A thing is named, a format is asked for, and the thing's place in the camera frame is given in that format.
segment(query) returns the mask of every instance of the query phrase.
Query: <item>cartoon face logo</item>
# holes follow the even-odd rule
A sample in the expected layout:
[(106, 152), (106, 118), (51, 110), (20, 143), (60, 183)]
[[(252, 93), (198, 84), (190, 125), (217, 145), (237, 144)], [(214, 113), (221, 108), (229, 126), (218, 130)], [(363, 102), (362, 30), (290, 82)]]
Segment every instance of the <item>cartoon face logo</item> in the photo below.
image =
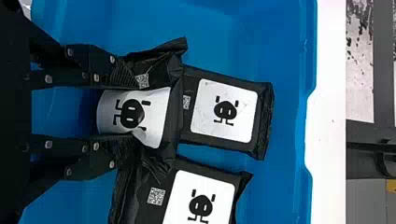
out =
[(225, 124), (233, 126), (232, 123), (228, 122), (230, 119), (235, 119), (237, 115), (236, 108), (239, 105), (239, 101), (235, 101), (235, 105), (231, 104), (229, 101), (219, 102), (220, 97), (216, 97), (215, 115), (220, 118), (220, 120), (214, 120), (215, 123), (222, 123), (225, 119)]
[(208, 224), (209, 221), (205, 221), (204, 217), (210, 216), (213, 211), (213, 202), (216, 199), (216, 194), (212, 194), (212, 199), (209, 200), (205, 195), (199, 195), (195, 197), (196, 189), (192, 190), (192, 200), (190, 202), (190, 211), (195, 215), (195, 217), (188, 217), (188, 221), (196, 221), (198, 217), (201, 217), (201, 222)]
[[(142, 101), (142, 105), (151, 105), (149, 101)], [(120, 114), (114, 115), (113, 125), (117, 125), (117, 119), (120, 119), (122, 126), (128, 129), (136, 128), (145, 118), (145, 110), (137, 100), (131, 99), (125, 101), (120, 107), (120, 100), (116, 102), (116, 110), (120, 110)]]

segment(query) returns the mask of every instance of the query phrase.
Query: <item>blue bin wall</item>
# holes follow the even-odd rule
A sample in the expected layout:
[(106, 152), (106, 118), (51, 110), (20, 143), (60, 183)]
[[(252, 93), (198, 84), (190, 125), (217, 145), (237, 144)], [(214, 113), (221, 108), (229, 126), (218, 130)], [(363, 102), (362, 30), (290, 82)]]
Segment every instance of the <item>blue bin wall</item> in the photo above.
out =
[[(312, 177), (304, 166), (306, 100), (316, 79), (315, 0), (35, 0), (36, 24), (62, 44), (98, 45), (122, 55), (186, 36), (184, 63), (233, 77), (271, 81), (276, 92), (265, 161), (210, 147), (178, 153), (254, 174), (238, 203), (247, 223), (310, 223)], [(94, 91), (34, 92), (34, 133), (85, 136)], [(21, 223), (106, 223), (115, 173), (61, 182), (26, 208)]]

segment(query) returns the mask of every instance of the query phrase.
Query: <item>black pouch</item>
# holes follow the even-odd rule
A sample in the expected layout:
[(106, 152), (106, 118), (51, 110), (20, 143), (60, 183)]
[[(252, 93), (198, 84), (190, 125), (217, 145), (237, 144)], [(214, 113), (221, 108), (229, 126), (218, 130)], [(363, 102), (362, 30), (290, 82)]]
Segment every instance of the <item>black pouch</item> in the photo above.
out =
[(263, 160), (269, 143), (274, 90), (184, 66), (184, 127), (181, 140), (247, 153)]
[(110, 224), (235, 224), (236, 203), (252, 175), (177, 158), (160, 182), (136, 161), (119, 169)]
[[(180, 132), (183, 127), (184, 66), (181, 63), (181, 55), (187, 48), (186, 38), (181, 37), (155, 49), (132, 52), (126, 56), (118, 57), (116, 69), (106, 78), (106, 84), (116, 88), (104, 91), (97, 106), (96, 128), (99, 133), (124, 134), (134, 129), (134, 140), (143, 141), (146, 145), (150, 145), (147, 142), (156, 145), (155, 148), (145, 146), (143, 148), (146, 150), (140, 152), (142, 164), (156, 178), (162, 178), (169, 172), (176, 157)], [(117, 91), (118, 87), (131, 87), (131, 90), (134, 91)], [(166, 88), (170, 91), (166, 93), (157, 91)], [(120, 96), (125, 92), (138, 93), (131, 93), (130, 96), (121, 99)], [(163, 103), (163, 98), (166, 98), (168, 102), (159, 111), (156, 104)], [(127, 108), (130, 106), (138, 109), (129, 111)], [(157, 122), (158, 114), (164, 115), (162, 124)], [(152, 144), (153, 138), (156, 140), (160, 138), (161, 141), (156, 141), (159, 144)], [(134, 154), (133, 152), (126, 153), (129, 150), (134, 149), (123, 148), (122, 155), (125, 158), (119, 155), (124, 161), (123, 163), (128, 165), (131, 164), (130, 160), (134, 160), (134, 157), (127, 156)]]

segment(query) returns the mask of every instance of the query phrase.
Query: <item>qr code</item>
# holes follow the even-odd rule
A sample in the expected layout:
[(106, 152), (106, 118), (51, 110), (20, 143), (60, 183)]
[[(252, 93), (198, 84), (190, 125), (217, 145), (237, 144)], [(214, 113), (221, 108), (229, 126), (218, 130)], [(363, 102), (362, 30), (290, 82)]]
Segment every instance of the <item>qr code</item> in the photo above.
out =
[(165, 197), (164, 189), (151, 188), (148, 195), (148, 203), (161, 206), (163, 205), (163, 198)]
[(188, 95), (183, 95), (183, 109), (190, 109), (190, 102), (191, 102), (191, 97)]
[(149, 87), (149, 73), (141, 74), (134, 77), (139, 83), (139, 90), (145, 89)]

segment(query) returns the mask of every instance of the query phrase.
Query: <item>printed label on package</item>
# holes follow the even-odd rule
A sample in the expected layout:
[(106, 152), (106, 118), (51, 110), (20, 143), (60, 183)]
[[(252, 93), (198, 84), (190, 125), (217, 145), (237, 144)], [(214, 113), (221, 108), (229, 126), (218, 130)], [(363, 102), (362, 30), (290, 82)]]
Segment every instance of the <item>printed label on package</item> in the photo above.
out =
[(163, 139), (171, 88), (154, 91), (105, 91), (97, 108), (99, 133), (131, 132), (148, 147)]
[(163, 224), (229, 224), (234, 193), (232, 184), (179, 171)]
[(258, 94), (202, 79), (192, 114), (191, 131), (248, 143), (253, 132)]

